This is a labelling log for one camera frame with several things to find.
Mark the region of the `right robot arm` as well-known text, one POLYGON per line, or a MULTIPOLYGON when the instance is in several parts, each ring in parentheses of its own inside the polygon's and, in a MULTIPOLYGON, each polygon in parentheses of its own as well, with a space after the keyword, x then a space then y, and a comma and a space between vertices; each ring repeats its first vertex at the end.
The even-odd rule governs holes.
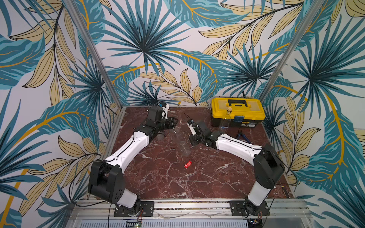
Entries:
POLYGON ((191 131, 189 140, 193 146, 203 144, 219 151, 228 152, 251 164, 254 168, 255 183, 245 197, 244 205, 238 210, 244 215, 258 215, 267 209, 266 197, 276 186, 285 171, 285 166, 275 149, 253 145, 235 139, 219 131, 211 131, 204 122, 187 121, 191 131))

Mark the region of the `glass bottle with cork stopper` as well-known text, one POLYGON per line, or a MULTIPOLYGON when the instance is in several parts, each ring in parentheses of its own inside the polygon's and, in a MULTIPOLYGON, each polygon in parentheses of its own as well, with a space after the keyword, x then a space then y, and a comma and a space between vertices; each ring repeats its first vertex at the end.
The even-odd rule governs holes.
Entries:
POLYGON ((188 157, 191 153, 191 148, 180 126, 176 126, 174 128, 172 139, 177 154, 183 157, 188 157))

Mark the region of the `aluminium front rail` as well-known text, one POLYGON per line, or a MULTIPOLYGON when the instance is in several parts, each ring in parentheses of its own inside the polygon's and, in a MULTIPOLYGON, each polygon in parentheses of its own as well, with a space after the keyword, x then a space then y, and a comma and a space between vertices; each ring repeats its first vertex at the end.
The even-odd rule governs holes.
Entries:
POLYGON ((114 217, 115 207, 102 203, 92 207, 76 207, 68 228, 314 228, 315 221, 302 199, 267 199, 269 215, 233 216, 230 199, 154 199, 136 217, 114 217))

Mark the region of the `blue handled pliers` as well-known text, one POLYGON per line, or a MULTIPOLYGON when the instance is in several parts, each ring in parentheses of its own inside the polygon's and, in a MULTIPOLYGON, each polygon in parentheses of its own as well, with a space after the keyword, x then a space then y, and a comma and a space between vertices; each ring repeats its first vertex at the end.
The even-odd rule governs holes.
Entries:
POLYGON ((247 143, 250 143, 251 144, 251 141, 248 139, 248 137, 243 133, 242 130, 239 130, 237 132, 237 135, 235 137, 237 140, 242 140, 244 142, 247 142, 247 143))

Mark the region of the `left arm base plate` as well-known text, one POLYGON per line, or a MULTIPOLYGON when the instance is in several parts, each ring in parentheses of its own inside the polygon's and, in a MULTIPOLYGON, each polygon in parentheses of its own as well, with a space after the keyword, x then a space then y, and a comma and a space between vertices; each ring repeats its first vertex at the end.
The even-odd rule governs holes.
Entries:
POLYGON ((121 218, 132 218, 142 216, 144 217, 153 217, 155 208, 154 201, 140 201, 138 200, 132 208, 127 208, 125 206, 116 205, 114 217, 121 218))

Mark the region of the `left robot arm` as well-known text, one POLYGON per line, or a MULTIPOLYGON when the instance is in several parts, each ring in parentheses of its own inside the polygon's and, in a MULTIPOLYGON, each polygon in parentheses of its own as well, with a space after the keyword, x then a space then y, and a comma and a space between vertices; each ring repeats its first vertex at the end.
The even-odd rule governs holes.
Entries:
POLYGON ((138 206, 138 196, 125 188, 124 172, 138 153, 160 132, 176 127, 178 119, 169 117, 168 110, 169 105, 166 103, 149 107, 147 118, 124 145, 105 160, 92 163, 88 193, 129 209, 138 206))

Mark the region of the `yellow and black toolbox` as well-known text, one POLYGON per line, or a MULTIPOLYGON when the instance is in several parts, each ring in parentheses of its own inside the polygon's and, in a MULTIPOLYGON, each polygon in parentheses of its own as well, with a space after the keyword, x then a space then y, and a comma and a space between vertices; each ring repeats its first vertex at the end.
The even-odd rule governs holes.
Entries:
POLYGON ((227 118, 231 109, 229 127, 251 127, 266 118, 263 106, 258 99, 215 97, 211 100, 212 126, 218 127, 227 118))

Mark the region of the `red bottle label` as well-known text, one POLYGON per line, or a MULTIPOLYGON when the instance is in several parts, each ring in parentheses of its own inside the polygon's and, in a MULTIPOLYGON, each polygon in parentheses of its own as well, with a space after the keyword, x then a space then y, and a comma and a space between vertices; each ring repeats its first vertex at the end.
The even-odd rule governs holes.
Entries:
POLYGON ((184 167, 185 167, 185 169, 187 169, 187 168, 189 168, 191 165, 192 165, 192 161, 191 160, 189 160, 185 165, 184 165, 184 167))

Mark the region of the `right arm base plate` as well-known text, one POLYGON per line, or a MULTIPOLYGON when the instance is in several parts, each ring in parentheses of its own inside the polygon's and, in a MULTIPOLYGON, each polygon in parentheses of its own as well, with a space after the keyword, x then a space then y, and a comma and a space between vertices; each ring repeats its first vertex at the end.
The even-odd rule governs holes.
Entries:
POLYGON ((266 201, 263 201, 261 205, 256 206, 249 200, 231 200, 229 201, 229 207, 232 216, 267 216, 270 215, 269 206, 266 201))

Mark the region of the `slim glass bottle with cork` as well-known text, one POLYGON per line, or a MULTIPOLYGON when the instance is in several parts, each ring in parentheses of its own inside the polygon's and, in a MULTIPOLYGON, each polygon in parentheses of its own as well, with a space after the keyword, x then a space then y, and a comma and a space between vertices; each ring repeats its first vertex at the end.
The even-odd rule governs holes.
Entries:
POLYGON ((226 131, 229 128, 230 122, 231 122, 231 113, 232 113, 232 108, 228 107, 225 116, 222 118, 220 125, 219 125, 219 131, 222 134, 225 134, 226 131))

